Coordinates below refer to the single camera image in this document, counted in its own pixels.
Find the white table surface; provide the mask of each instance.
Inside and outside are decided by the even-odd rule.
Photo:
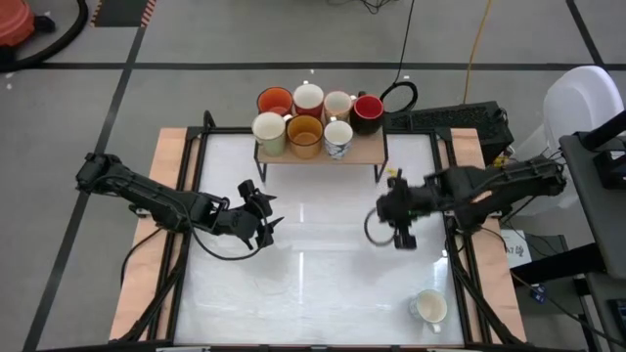
[[[428,136],[388,137],[387,167],[402,167],[411,185],[434,171]],[[239,262],[217,260],[193,242],[175,343],[462,345],[463,336],[442,217],[414,223],[418,249],[371,245],[363,233],[367,212],[386,193],[386,176],[376,185],[370,165],[268,165],[259,179],[251,135],[209,136],[201,192],[242,203],[237,186],[252,179],[285,216],[275,243]],[[392,229],[370,223],[382,240]],[[233,237],[199,232],[222,255],[248,253]],[[442,292],[448,315],[442,332],[409,314],[408,303],[423,289]]]

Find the orange mug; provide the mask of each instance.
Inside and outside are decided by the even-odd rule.
[[[299,158],[312,158],[322,149],[324,126],[322,121],[310,115],[298,115],[287,126],[290,148]]]
[[[256,99],[258,113],[275,112],[280,116],[291,113],[293,98],[290,91],[281,87],[267,88]]]

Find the yellow mug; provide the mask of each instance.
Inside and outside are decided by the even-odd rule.
[[[312,158],[322,149],[324,126],[310,115],[298,115],[287,126],[287,136],[293,154],[299,158]]]

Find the mug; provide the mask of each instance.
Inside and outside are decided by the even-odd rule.
[[[337,119],[347,122],[350,109],[352,109],[352,102],[355,99],[356,97],[349,96],[345,92],[334,91],[329,93],[324,98],[324,115],[326,118],[335,116]]]
[[[416,318],[430,323],[434,333],[441,332],[439,323],[448,314],[448,304],[443,294],[434,289],[425,289],[409,303],[409,311]]]
[[[302,84],[293,91],[293,107],[295,114],[321,118],[324,107],[324,91],[315,84]]]
[[[350,150],[352,144],[352,127],[350,124],[337,119],[329,118],[324,128],[324,147],[326,152],[335,160],[340,160]]]
[[[280,116],[275,112],[264,112],[254,118],[252,134],[256,142],[269,156],[280,156],[285,151],[285,130],[291,115]]]
[[[360,96],[350,111],[350,126],[356,134],[367,136],[382,126],[382,101],[373,95]]]
[[[287,126],[291,151],[299,158],[312,158],[319,154],[323,134],[322,121],[309,115],[298,115]]]
[[[281,87],[267,88],[256,99],[258,113],[271,111],[280,116],[285,116],[291,113],[292,104],[293,98],[290,91]]]

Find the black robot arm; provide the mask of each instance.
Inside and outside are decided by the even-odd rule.
[[[88,194],[119,196],[133,207],[152,213],[156,224],[168,231],[186,232],[191,226],[213,235],[233,235],[252,250],[249,240],[256,232],[259,247],[272,244],[273,227],[282,220],[269,223],[261,220],[272,215],[269,201],[275,197],[263,195],[251,180],[239,187],[245,203],[229,209],[230,201],[198,192],[180,192],[131,171],[112,154],[88,154],[76,175],[78,190]]]
[[[503,167],[450,167],[426,176],[420,187],[409,187],[399,170],[387,179],[387,186],[389,193],[377,200],[379,219],[395,228],[396,248],[413,249],[416,241],[408,229],[420,216],[435,211],[454,212],[459,230],[472,234],[489,214],[520,199],[560,194],[565,180],[562,165],[540,155]]]

